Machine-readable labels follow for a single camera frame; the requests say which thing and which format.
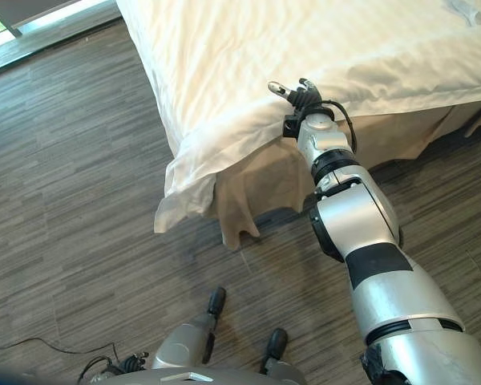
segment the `power cord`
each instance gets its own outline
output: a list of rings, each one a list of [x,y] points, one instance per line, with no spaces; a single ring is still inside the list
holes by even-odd
[[[96,347],[94,349],[90,349],[89,351],[67,351],[67,350],[64,350],[60,347],[55,346],[54,344],[48,342],[47,340],[45,340],[41,337],[30,337],[30,338],[26,338],[26,339],[23,339],[21,341],[15,342],[15,343],[11,343],[10,345],[0,346],[0,351],[10,349],[11,347],[17,347],[18,345],[22,345],[23,343],[27,343],[27,342],[31,342],[31,341],[40,341],[40,342],[44,343],[45,345],[47,345],[50,349],[53,349],[54,351],[58,351],[60,353],[64,353],[66,355],[87,355],[89,353],[101,351],[101,350],[103,350],[107,347],[112,347],[112,351],[114,352],[115,360],[119,365],[118,352],[116,351],[115,343],[113,343],[113,342],[107,343],[107,344],[105,344],[103,346],[100,346],[100,347]],[[109,367],[110,368],[117,368],[116,366],[112,365],[112,360],[109,357],[107,357],[106,355],[100,355],[98,357],[94,357],[83,368],[82,372],[80,373],[79,379],[77,380],[77,384],[79,384],[83,380],[83,376],[87,373],[87,371],[89,371],[89,369],[91,369],[97,363],[101,363],[102,361],[107,361],[107,368],[109,368]]]
[[[53,349],[54,351],[58,351],[60,353],[64,353],[66,355],[88,355],[89,353],[95,353],[96,351],[101,351],[101,350],[103,350],[107,347],[112,347],[112,351],[114,351],[115,360],[117,361],[117,363],[119,365],[118,353],[115,349],[115,344],[113,342],[107,343],[107,344],[105,344],[103,346],[100,346],[100,347],[96,347],[94,349],[90,349],[89,351],[67,351],[67,350],[64,350],[60,347],[55,346],[54,344],[46,341],[45,339],[43,339],[41,337],[30,337],[30,338],[26,338],[26,339],[23,339],[21,341],[15,342],[15,343],[11,343],[10,345],[0,346],[0,351],[10,349],[11,347],[17,347],[18,345],[22,345],[23,343],[31,342],[31,341],[40,341],[40,342],[44,343],[45,345],[47,345],[50,349]]]

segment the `mattress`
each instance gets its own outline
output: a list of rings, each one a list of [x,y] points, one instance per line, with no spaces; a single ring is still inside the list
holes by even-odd
[[[481,100],[481,24],[441,0],[118,5],[175,157],[156,232],[205,213],[216,174],[281,134],[291,107],[269,80],[306,77],[352,116]]]

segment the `bed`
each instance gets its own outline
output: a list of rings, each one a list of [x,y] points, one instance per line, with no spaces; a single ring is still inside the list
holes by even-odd
[[[367,168],[481,124],[481,0],[117,2],[175,157],[156,233],[208,215],[236,248],[256,215],[301,209],[312,181],[269,80],[342,103]]]

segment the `gray wood-grain floor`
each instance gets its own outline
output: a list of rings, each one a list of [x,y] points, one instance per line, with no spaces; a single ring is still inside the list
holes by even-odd
[[[309,384],[367,383],[344,266],[321,253],[306,214],[265,214],[261,238],[236,252],[204,218],[156,236],[171,158],[123,24],[0,75],[0,346],[42,336],[74,350],[115,341],[123,357],[154,351],[221,284],[212,365],[256,370],[282,326]],[[405,251],[481,342],[481,129],[374,176]],[[32,342],[0,351],[0,367],[69,381],[92,356]]]

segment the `white bed sheet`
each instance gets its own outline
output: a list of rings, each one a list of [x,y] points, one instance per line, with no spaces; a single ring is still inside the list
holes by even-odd
[[[481,100],[481,26],[442,0],[117,2],[175,156],[156,232],[204,213],[216,173],[281,134],[292,110],[269,80],[306,77],[352,116]]]

